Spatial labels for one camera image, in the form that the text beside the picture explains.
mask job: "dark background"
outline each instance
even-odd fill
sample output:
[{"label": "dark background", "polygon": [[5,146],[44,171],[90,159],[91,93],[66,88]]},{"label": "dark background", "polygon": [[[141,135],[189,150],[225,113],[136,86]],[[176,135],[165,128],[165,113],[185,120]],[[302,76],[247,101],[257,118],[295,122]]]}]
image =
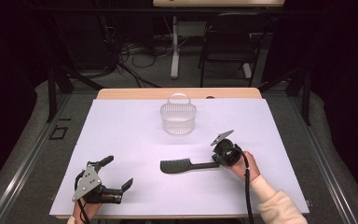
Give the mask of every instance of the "dark background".
[{"label": "dark background", "polygon": [[[73,2],[79,4],[77,6],[91,6],[90,1],[86,0]],[[139,1],[138,6],[151,7],[151,2]],[[47,6],[60,3],[48,0],[34,1],[32,4]],[[284,7],[324,9],[334,3],[286,0]],[[358,1],[340,3],[345,4],[335,11],[334,29],[329,30],[329,38],[316,54],[311,69],[311,88],[324,99],[324,109],[337,152],[358,182]],[[98,18],[61,15],[54,18],[51,26],[50,21],[37,15],[44,22],[36,22],[35,15],[29,15],[21,8],[29,4],[29,1],[0,1],[0,169],[33,111],[36,100],[34,88],[47,80],[54,60],[77,69],[81,69],[81,66],[85,69],[104,69],[115,64],[112,46],[106,46],[101,41],[106,36],[103,32],[97,32],[102,29]],[[144,35],[139,41],[153,46],[151,37],[158,29],[154,27],[158,24],[155,18],[124,17],[117,22],[139,24],[137,20],[143,20],[146,24],[140,34],[132,33],[134,30],[138,32],[138,29],[125,28],[129,26],[122,26],[122,33],[135,39]],[[79,21],[82,21],[82,25],[74,26]],[[302,64],[323,24],[280,20],[263,79],[271,81]],[[66,46],[61,38],[70,40],[65,42],[73,46]],[[86,39],[92,44],[84,45],[82,40]]]}]

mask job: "gray floor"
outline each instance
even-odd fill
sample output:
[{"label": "gray floor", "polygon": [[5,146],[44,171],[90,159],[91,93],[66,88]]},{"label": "gray floor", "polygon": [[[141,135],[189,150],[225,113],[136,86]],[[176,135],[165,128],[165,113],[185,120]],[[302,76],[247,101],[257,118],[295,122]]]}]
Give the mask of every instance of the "gray floor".
[{"label": "gray floor", "polygon": [[[155,63],[147,68],[134,67],[131,58],[125,64],[133,67],[139,76],[162,87],[198,87],[200,83],[200,70],[197,68],[200,53],[198,44],[198,41],[189,39],[181,47],[177,79],[170,78],[172,59],[170,55],[157,57]],[[268,43],[260,56],[255,86],[261,85],[260,78],[267,52]],[[152,62],[152,58],[137,54],[134,61],[139,65],[141,63],[147,65]],[[232,76],[238,73],[233,66],[211,64],[208,65],[207,73],[210,75],[212,71],[219,70],[225,71],[226,74],[232,73]],[[107,88],[137,87],[132,76],[126,72],[120,73],[119,70],[94,80]],[[73,80],[73,83],[76,86],[74,94],[58,93],[61,99],[60,110],[51,124],[46,124],[47,83],[42,83],[36,88],[38,100],[34,113],[0,173],[0,223],[35,223],[34,218],[38,223],[65,223],[48,215],[52,205],[50,198],[61,183],[90,103],[96,96],[96,91],[83,83],[76,80]],[[233,83],[207,80],[205,84],[231,86]],[[303,121],[298,116],[296,98],[287,98],[283,93],[286,85],[287,83],[277,85],[264,92],[263,97],[268,100],[304,195],[312,203],[310,214],[306,215],[307,220],[309,223],[358,223],[358,186],[331,142],[323,101],[312,94],[310,104],[312,125],[304,127]],[[55,125],[69,128],[64,141],[48,140]],[[322,154],[315,152],[315,148],[319,148]],[[327,163],[318,162],[320,161],[318,157],[321,155]],[[18,177],[21,181],[16,185],[15,180]]]}]

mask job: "plastic basket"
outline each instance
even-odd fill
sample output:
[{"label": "plastic basket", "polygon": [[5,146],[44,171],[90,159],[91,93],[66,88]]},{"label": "plastic basket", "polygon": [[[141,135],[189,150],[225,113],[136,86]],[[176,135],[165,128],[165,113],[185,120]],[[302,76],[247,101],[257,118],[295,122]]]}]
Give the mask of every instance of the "plastic basket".
[{"label": "plastic basket", "polygon": [[[174,104],[173,97],[185,97],[185,104]],[[167,133],[186,134],[194,129],[197,108],[191,104],[190,98],[183,93],[175,93],[168,98],[167,104],[160,109],[162,125]]]}]

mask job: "black chair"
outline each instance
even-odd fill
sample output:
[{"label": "black chair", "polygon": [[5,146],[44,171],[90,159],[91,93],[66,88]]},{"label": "black chair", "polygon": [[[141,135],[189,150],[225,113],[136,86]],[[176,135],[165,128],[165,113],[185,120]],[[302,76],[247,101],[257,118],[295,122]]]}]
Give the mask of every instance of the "black chair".
[{"label": "black chair", "polygon": [[249,86],[252,86],[258,55],[264,37],[270,29],[271,19],[264,14],[220,13],[205,25],[200,55],[200,86],[203,87],[205,62],[252,64]]}]

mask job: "table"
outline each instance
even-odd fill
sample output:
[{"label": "table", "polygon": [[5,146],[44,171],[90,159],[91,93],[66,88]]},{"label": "table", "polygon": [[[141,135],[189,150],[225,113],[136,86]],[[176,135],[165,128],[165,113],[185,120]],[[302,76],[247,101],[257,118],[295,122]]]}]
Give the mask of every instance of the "table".
[{"label": "table", "polygon": [[[154,0],[154,7],[282,7],[284,0]],[[184,26],[190,27],[190,32],[194,35],[203,36],[205,22],[186,22]],[[173,16],[172,36],[173,36],[173,56],[171,78],[178,78],[179,75],[179,48],[178,35],[188,35],[188,31],[179,31],[180,24],[177,17]],[[249,64],[243,67],[243,72],[250,77],[251,69]]]},{"label": "table", "polygon": [[[159,116],[162,104],[176,92],[190,96],[198,109],[196,128],[185,136],[165,133]],[[124,193],[122,204],[106,204],[97,218],[246,217],[244,183],[229,170],[213,168],[178,175],[159,170],[159,161],[212,161],[210,143],[230,129],[234,133],[229,139],[259,158],[257,162],[266,179],[284,189],[301,212],[308,213],[269,107],[258,89],[168,88],[99,92],[50,214],[68,218],[72,214],[77,174],[87,161],[99,161],[112,154],[115,160],[99,172],[103,184],[119,189],[133,177],[133,185]],[[275,174],[278,166],[284,180]],[[251,201],[257,214],[257,200],[252,194]]]}]

